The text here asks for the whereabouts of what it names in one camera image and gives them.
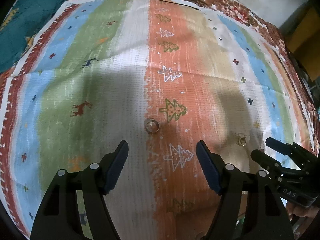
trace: black cable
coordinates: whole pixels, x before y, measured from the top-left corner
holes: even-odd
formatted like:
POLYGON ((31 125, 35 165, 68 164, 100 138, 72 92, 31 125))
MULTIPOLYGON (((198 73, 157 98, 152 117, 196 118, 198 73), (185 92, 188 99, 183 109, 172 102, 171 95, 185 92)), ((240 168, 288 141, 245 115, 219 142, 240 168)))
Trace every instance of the black cable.
POLYGON ((195 9, 195 10, 199 11, 199 9, 198 9, 198 8, 195 8, 195 7, 193 7, 193 6, 186 5, 186 4, 183 4, 183 3, 170 2, 170 1, 166 1, 166 0, 157 0, 157 1, 167 2, 167 3, 173 3, 173 4, 179 4, 179 5, 187 6, 187 7, 190 7, 190 8, 193 8, 193 9, 195 9))

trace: blue stripe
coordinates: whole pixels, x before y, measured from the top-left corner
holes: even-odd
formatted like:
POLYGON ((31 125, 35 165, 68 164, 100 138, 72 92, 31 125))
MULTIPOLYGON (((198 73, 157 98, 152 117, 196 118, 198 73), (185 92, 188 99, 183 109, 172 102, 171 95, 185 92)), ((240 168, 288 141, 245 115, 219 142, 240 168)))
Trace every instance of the blue stripe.
POLYGON ((66 19, 65 25, 60 27, 56 36, 52 39, 52 42, 45 48, 44 56, 39 62, 35 72, 27 74, 29 83, 25 89, 26 94, 23 107, 21 107, 22 112, 19 113, 21 114, 21 127, 16 140, 14 173, 16 181, 19 182, 16 183, 17 194, 29 231, 31 231, 34 221, 34 218, 32 219, 30 217, 29 212, 33 217, 36 216, 36 212, 44 195, 39 183, 39 177, 41 176, 39 173, 40 151, 36 124, 41 111, 41 101, 38 100, 38 98, 42 97, 43 91, 52 79, 54 79, 55 68, 60 66, 79 28, 87 21, 89 14, 102 2, 103 0, 87 2, 72 12, 66 19), (53 52, 55 56, 50 59, 49 56, 52 55, 53 52), (24 152, 26 153, 27 159, 22 163, 21 156, 24 152), (25 192, 24 185, 27 185, 29 188, 27 192, 25 192))
MULTIPOLYGON (((270 114, 270 120, 271 120, 271 136, 279 141, 282 141, 285 143, 284 138, 284 128, 283 128, 283 122, 281 120, 281 114, 279 110, 279 106, 277 103, 276 93, 279 93, 275 91, 275 88, 272 86, 272 83, 270 81, 270 78, 268 76, 267 66, 263 63, 261 59, 258 58, 255 51, 252 49, 250 44, 248 43, 246 37, 242 33, 242 29, 233 21, 220 16, 219 18, 221 22, 228 27, 228 29, 233 33, 236 42, 239 44, 239 46, 247 53, 249 62, 251 65, 251 68, 256 75, 259 84, 262 86, 262 91, 264 94, 264 97, 266 99, 268 111, 270 114)), ((283 156, 280 153, 276 153, 276 159, 283 163, 284 167, 289 167, 289 157, 283 156)))

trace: red border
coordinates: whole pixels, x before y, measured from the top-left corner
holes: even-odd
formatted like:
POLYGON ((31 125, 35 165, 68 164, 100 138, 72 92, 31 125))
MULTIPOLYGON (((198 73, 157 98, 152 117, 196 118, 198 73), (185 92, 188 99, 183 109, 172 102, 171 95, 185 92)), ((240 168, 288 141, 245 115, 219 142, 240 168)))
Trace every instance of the red border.
POLYGON ((42 49, 50 40, 52 34, 61 26, 64 19, 66 19, 72 11, 74 11, 80 4, 73 4, 67 7, 60 16, 56 18, 56 20, 44 31, 38 43, 33 47, 32 51, 28 55, 23 68, 21 69, 20 73, 14 77, 11 81, 10 88, 9 88, 9 96, 8 96, 8 103, 6 114, 4 116, 3 127, 1 132, 1 155, 0 155, 0 169, 4 171, 4 173, 0 173, 1 178, 1 187, 4 193, 5 200, 7 202, 7 206, 9 212, 12 216, 13 222, 16 224, 17 228, 25 235, 28 236, 29 233, 27 232, 26 228, 24 227, 23 223, 19 218, 19 213, 17 212, 15 201, 14 201, 14 193, 12 191, 12 179, 10 176, 10 166, 9 166, 9 149, 10 149, 10 142, 11 142, 11 134, 15 125, 16 121, 16 106, 18 100, 18 92, 23 82, 24 74, 29 73, 32 69, 34 62, 36 62, 37 57, 41 53, 42 49))

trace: red cross print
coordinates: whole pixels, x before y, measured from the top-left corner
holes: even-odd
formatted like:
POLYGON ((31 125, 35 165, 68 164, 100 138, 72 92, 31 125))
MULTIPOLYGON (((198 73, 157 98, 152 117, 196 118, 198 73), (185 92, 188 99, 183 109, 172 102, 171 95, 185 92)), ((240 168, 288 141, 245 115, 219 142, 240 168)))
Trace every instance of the red cross print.
POLYGON ((23 155, 21 155, 21 159, 22 159, 22 162, 24 163, 24 161, 26 160, 27 156, 26 156, 26 153, 24 153, 23 155))

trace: orange reindeer print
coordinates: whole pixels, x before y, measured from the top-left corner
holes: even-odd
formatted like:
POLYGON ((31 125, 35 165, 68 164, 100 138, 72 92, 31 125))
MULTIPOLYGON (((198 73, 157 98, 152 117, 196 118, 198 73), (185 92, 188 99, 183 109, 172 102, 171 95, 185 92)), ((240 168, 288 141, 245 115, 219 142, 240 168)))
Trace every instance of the orange reindeer print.
POLYGON ((72 111, 72 113, 74 113, 74 115, 70 115, 70 116, 81 116, 81 115, 83 115, 83 108, 85 106, 91 108, 92 104, 90 102, 85 101, 84 103, 82 103, 80 105, 73 105, 73 108, 78 108, 78 111, 76 111, 76 112, 72 111))

